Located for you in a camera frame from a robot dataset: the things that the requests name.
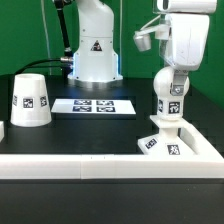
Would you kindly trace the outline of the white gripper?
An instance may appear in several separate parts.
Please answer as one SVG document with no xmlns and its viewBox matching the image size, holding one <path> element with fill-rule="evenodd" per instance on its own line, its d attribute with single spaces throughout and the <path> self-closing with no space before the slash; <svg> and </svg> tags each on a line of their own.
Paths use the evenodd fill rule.
<svg viewBox="0 0 224 224">
<path fill-rule="evenodd" d="M 168 39 L 160 41 L 160 56 L 174 69 L 170 87 L 172 96 L 184 94 L 187 71 L 200 67 L 209 30 L 209 16 L 170 13 L 165 16 Z"/>
</svg>

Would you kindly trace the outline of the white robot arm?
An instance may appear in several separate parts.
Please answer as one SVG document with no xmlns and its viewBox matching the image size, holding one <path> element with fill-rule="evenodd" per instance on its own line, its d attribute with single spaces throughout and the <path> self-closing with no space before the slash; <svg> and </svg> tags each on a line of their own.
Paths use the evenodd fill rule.
<svg viewBox="0 0 224 224">
<path fill-rule="evenodd" d="M 150 21 L 136 31 L 133 39 L 139 51 L 151 48 L 150 35 L 159 40 L 160 56 L 168 65 L 166 86 L 155 81 L 168 95 L 183 96 L 188 73 L 199 68 L 209 30 L 209 15 L 217 0 L 154 0 L 158 24 Z M 122 80 L 118 55 L 113 49 L 114 14 L 100 0 L 76 0 L 79 14 L 79 48 L 73 54 L 73 85 L 105 86 Z"/>
</svg>

